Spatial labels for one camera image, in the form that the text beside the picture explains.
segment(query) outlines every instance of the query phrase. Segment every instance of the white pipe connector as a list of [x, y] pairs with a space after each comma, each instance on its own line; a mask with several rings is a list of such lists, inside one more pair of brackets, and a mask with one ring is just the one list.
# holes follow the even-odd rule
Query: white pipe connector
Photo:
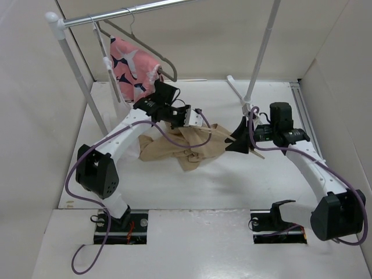
[[54, 34], [54, 37], [58, 40], [64, 40], [66, 38], [65, 35], [65, 24], [63, 19], [60, 19], [58, 15], [54, 12], [47, 12], [45, 14], [45, 19], [49, 23], [50, 28]]

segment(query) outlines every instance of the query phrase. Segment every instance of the vertical metal pole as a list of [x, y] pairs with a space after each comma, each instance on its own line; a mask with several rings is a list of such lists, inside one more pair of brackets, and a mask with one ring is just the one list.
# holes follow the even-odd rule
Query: vertical metal pole
[[102, 134], [107, 135], [108, 134], [107, 128], [106, 128], [106, 126], [103, 122], [103, 119], [102, 119], [101, 115], [99, 114], [99, 111], [98, 111], [98, 109], [97, 109], [97, 107], [94, 103], [94, 100], [91, 96], [91, 93], [90, 93], [90, 90], [87, 86], [87, 83], [84, 80], [83, 74], [81, 74], [80, 68], [79, 68], [78, 64], [76, 63], [75, 57], [72, 54], [69, 43], [66, 40], [65, 31], [64, 31], [65, 27], [63, 26], [63, 21], [59, 20], [58, 15], [56, 13], [53, 13], [53, 12], [46, 13], [45, 18], [48, 21], [49, 26], [51, 27], [54, 36], [58, 40], [58, 43], [59, 43], [60, 47], [62, 48], [62, 51], [63, 51], [67, 61], [69, 62], [69, 65], [70, 65], [70, 67], [71, 67], [71, 69], [72, 69], [72, 71], [75, 75], [76, 81], [77, 81], [81, 91], [83, 92], [89, 107], [92, 110], [92, 114], [93, 114], [95, 120], [97, 121], [98, 126], [101, 129]]
[[262, 64], [262, 59], [266, 51], [267, 44], [269, 43], [271, 31], [274, 26], [275, 18], [277, 17], [277, 13], [279, 10], [281, 0], [274, 0], [273, 7], [271, 8], [271, 13], [269, 20], [267, 22], [267, 26], [265, 29], [265, 33], [263, 34], [263, 39], [260, 47], [260, 51], [257, 56], [255, 68], [252, 73], [251, 81], [249, 82], [249, 87], [246, 92], [246, 95], [244, 96], [244, 102], [250, 103], [251, 102], [251, 96], [252, 96], [252, 91], [255, 86], [256, 80], [258, 73], [260, 72], [261, 64]]

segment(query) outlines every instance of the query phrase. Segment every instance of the pink fabric with star print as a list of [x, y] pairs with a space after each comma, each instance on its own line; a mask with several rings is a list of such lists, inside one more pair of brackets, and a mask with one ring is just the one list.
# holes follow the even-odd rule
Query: pink fabric with star print
[[155, 92], [154, 82], [160, 78], [160, 64], [154, 57], [114, 36], [111, 36], [110, 55], [125, 100], [136, 102]]

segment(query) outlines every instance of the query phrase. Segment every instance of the clothes rack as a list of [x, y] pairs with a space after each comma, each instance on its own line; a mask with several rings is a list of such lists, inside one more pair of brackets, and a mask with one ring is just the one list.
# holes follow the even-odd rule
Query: clothes rack
[[[62, 48], [62, 51], [75, 75], [76, 81], [79, 84], [79, 87], [81, 91], [83, 92], [85, 99], [87, 100], [87, 103], [92, 111], [93, 116], [95, 117], [95, 120], [98, 123], [98, 126], [102, 132], [103, 135], [106, 135], [108, 133], [108, 130], [103, 122], [103, 119], [97, 109], [97, 106], [90, 94], [90, 90], [87, 86], [87, 83], [85, 82], [83, 75], [80, 71], [80, 68], [75, 60], [74, 55], [72, 54], [72, 51], [70, 49], [70, 46], [66, 40], [66, 34], [65, 30], [67, 28], [71, 28], [74, 26], [82, 25], [82, 24], [87, 24], [87, 23], [92, 23], [92, 22], [99, 22], [102, 20], [107, 20], [107, 19], [114, 19], [116, 17], [122, 17], [122, 16], [128, 16], [132, 15], [135, 13], [142, 13], [142, 12], [149, 12], [151, 10], [155, 9], [162, 9], [162, 8], [167, 8], [175, 5], [180, 5], [184, 3], [189, 3], [189, 2], [194, 2], [194, 1], [200, 1], [200, 0], [164, 0], [164, 1], [159, 1], [159, 2], [154, 2], [154, 3], [148, 3], [148, 4], [143, 4], [143, 5], [138, 5], [134, 6], [132, 8], [121, 8], [117, 10], [112, 10], [110, 12], [105, 12], [105, 13], [96, 13], [93, 15], [89, 16], [81, 16], [81, 17], [75, 17], [72, 19], [60, 19], [58, 15], [54, 12], [47, 12], [45, 14], [45, 18], [47, 22], [49, 23], [49, 26], [55, 36], [55, 38], [58, 40], [60, 47]], [[240, 96], [241, 102], [244, 106], [249, 105], [250, 106], [250, 101], [251, 101], [251, 94], [253, 91], [253, 87], [256, 82], [256, 78], [258, 75], [258, 72], [260, 70], [261, 62], [267, 47], [267, 43], [270, 38], [271, 34], [271, 29], [274, 24], [277, 11], [279, 8], [281, 0], [274, 0], [273, 7], [271, 9], [270, 17], [267, 23], [267, 27], [263, 36], [263, 40], [261, 43], [260, 51], [257, 56], [255, 68], [253, 70], [251, 82], [249, 84], [248, 92], [247, 95], [243, 98], [240, 96], [239, 92], [234, 88], [233, 82], [234, 79], [230, 77], [230, 82], [229, 82], [229, 77], [228, 77], [228, 82], [230, 86], [234, 89], [234, 91], [237, 93], [238, 96]]]

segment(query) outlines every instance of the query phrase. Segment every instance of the white panel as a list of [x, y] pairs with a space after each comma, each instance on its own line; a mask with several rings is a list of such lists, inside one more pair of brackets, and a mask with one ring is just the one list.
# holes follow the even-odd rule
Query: white panel
[[[238, 84], [241, 88], [248, 87], [247, 81]], [[175, 86], [181, 89], [180, 98], [193, 108], [203, 109], [211, 124], [218, 123], [230, 131], [238, 127], [242, 118], [241, 104], [227, 82], [178, 82]], [[92, 96], [102, 113], [114, 113], [108, 84], [95, 83]], [[261, 112], [269, 112], [272, 102], [289, 102], [295, 127], [301, 127], [289, 83], [258, 82], [252, 97]], [[87, 108], [71, 165], [76, 162], [77, 150], [82, 144], [91, 145], [101, 137]], [[273, 146], [270, 142], [260, 145]], [[124, 201], [133, 209], [263, 209], [270, 208], [276, 201], [299, 198], [305, 204], [315, 205], [314, 193], [291, 161], [279, 151], [263, 155], [265, 160], [253, 154], [225, 152], [191, 172], [184, 172], [175, 158], [155, 162], [136, 160], [129, 164], [119, 162], [117, 191], [121, 191]], [[94, 198], [74, 178], [70, 185], [72, 192]], [[59, 207], [99, 208], [73, 199], [65, 191]]]
[[48, 10], [57, 11], [54, 1], [0, 1], [1, 278], [32, 275], [84, 106], [44, 19]]
[[[156, 0], [59, 0], [67, 18]], [[139, 39], [169, 58], [181, 78], [249, 78], [273, 1], [200, 0], [135, 16]], [[283, 0], [259, 78], [301, 78], [347, 0]], [[131, 16], [114, 22], [129, 30]], [[120, 35], [102, 23], [109, 32]], [[92, 27], [73, 27], [90, 69], [105, 80]]]
[[[33, 279], [71, 278], [79, 244], [92, 243], [91, 210], [55, 210], [45, 232]], [[107, 245], [91, 271], [79, 278], [368, 279], [360, 248], [319, 241], [253, 244], [249, 210], [149, 212], [146, 245]], [[346, 239], [355, 241], [355, 236]], [[85, 270], [98, 245], [84, 247], [76, 269]]]
[[[349, 1], [302, 80], [324, 157], [367, 196], [372, 216], [372, 2]], [[363, 252], [372, 267], [372, 234]]]

